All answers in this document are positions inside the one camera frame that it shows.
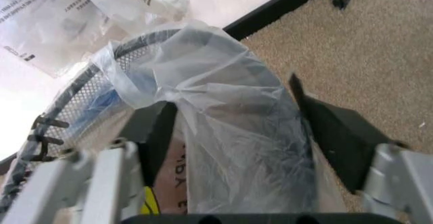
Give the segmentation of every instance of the metal bracket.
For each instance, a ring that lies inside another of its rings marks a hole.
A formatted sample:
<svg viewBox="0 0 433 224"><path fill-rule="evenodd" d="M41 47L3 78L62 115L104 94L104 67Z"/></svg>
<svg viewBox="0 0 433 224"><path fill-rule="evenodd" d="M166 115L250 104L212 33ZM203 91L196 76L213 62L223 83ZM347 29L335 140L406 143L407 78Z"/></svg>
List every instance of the metal bracket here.
<svg viewBox="0 0 433 224"><path fill-rule="evenodd" d="M408 213L412 223L433 223L433 156L393 144L380 144L363 192L366 211L396 218Z"/></svg>
<svg viewBox="0 0 433 224"><path fill-rule="evenodd" d="M87 152L70 152L59 160L41 164L2 223L52 223L59 209L75 205L83 183L91 173L92 164Z"/></svg>

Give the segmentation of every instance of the black baseboard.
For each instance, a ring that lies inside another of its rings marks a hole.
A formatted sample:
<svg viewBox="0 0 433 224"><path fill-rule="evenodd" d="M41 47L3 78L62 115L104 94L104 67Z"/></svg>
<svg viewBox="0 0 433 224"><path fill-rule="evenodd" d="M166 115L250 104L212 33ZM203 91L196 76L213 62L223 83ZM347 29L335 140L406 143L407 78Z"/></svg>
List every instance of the black baseboard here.
<svg viewBox="0 0 433 224"><path fill-rule="evenodd" d="M271 0L228 25L224 30L235 39L241 40L278 20L284 14L297 9L307 1L309 0ZM13 154L0 161L0 175L7 172L15 157L16 154Z"/></svg>

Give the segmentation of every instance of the screw hole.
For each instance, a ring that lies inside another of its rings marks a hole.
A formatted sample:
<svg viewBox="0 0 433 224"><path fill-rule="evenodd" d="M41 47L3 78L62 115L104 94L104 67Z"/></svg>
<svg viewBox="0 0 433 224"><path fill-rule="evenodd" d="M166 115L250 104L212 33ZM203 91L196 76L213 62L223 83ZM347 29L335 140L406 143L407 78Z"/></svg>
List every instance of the screw hole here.
<svg viewBox="0 0 433 224"><path fill-rule="evenodd" d="M203 217L198 224L221 224L221 221L213 215Z"/></svg>
<svg viewBox="0 0 433 224"><path fill-rule="evenodd" d="M320 224L314 217L310 215L302 215L296 220L296 224Z"/></svg>

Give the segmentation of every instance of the black trim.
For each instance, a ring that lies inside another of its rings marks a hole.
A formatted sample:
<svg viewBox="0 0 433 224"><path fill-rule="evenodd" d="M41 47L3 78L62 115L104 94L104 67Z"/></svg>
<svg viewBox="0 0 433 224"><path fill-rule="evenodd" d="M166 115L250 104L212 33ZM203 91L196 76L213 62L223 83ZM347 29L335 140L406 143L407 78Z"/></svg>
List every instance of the black trim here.
<svg viewBox="0 0 433 224"><path fill-rule="evenodd" d="M284 14L297 9L307 1L308 0L271 0L228 25L224 30L235 39L241 40L278 20ZM7 172L15 156L16 154L0 161L0 175Z"/></svg>
<svg viewBox="0 0 433 224"><path fill-rule="evenodd" d="M138 215L121 224L401 224L383 215L370 213L289 213L289 214L188 214Z"/></svg>

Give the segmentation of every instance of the clear plastic bag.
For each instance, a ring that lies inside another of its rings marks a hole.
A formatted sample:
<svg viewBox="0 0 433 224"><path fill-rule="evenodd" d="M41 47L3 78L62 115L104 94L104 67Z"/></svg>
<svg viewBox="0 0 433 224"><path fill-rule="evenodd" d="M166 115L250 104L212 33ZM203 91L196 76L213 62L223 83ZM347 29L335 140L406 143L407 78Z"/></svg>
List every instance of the clear plastic bag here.
<svg viewBox="0 0 433 224"><path fill-rule="evenodd" d="M131 61L127 73L108 59L112 51L108 47L100 51L106 56L92 61L127 104L144 107L153 98L179 107L189 213L317 210L302 116L281 82L245 46L220 29L193 23ZM143 74L154 83L144 82Z"/></svg>
<svg viewBox="0 0 433 224"><path fill-rule="evenodd" d="M92 0L104 14L131 35L149 26L180 21L187 13L189 0Z"/></svg>
<svg viewBox="0 0 433 224"><path fill-rule="evenodd" d="M52 77L126 34L90 0L0 0L0 44Z"/></svg>
<svg viewBox="0 0 433 224"><path fill-rule="evenodd" d="M221 29L201 22L180 30L165 26L122 45L111 43L91 61L45 114L70 126L32 131L64 141L51 145L48 155L107 145L131 108L172 101L178 107L172 143L186 146L188 200L182 204L188 203L188 213L321 211L323 204L344 211L286 88ZM124 117L113 119L121 112ZM18 162L30 165L35 152L37 142L28 141ZM15 182L24 170L11 170ZM3 197L13 190L11 178Z"/></svg>

